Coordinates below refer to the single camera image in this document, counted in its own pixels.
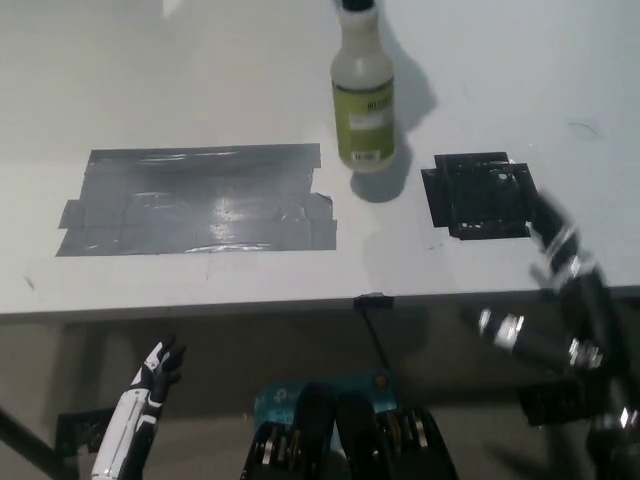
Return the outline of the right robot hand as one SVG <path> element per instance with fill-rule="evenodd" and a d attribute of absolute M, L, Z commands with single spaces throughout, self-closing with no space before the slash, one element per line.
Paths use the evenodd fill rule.
<path fill-rule="evenodd" d="M 540 193 L 530 231 L 548 263 L 543 279 L 558 301 L 561 331 L 545 334 L 523 314 L 488 307 L 463 310 L 465 324 L 488 344 L 553 373 L 606 378 L 627 372 L 620 316 L 598 264 L 581 247 L 575 224 Z"/>

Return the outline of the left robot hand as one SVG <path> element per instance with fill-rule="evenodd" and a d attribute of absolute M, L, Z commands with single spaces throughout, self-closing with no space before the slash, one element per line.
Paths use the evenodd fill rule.
<path fill-rule="evenodd" d="M 147 403 L 160 407 L 170 388 L 181 378 L 186 346 L 176 343 L 171 335 L 159 341 L 139 368 L 130 384 L 131 390 L 144 390 Z"/>

